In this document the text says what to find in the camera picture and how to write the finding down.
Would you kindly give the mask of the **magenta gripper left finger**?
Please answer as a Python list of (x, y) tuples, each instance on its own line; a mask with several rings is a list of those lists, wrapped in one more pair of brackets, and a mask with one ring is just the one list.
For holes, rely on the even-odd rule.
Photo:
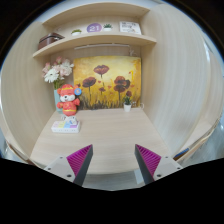
[(56, 176), (82, 186), (93, 156), (93, 145), (88, 145), (68, 155), (59, 156), (44, 168)]

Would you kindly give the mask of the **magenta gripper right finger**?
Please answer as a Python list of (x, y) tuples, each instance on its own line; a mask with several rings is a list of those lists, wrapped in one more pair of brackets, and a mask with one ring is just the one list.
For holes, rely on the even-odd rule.
[(150, 184), (182, 169), (182, 166), (170, 156), (160, 156), (138, 144), (135, 145), (135, 157), (145, 184)]

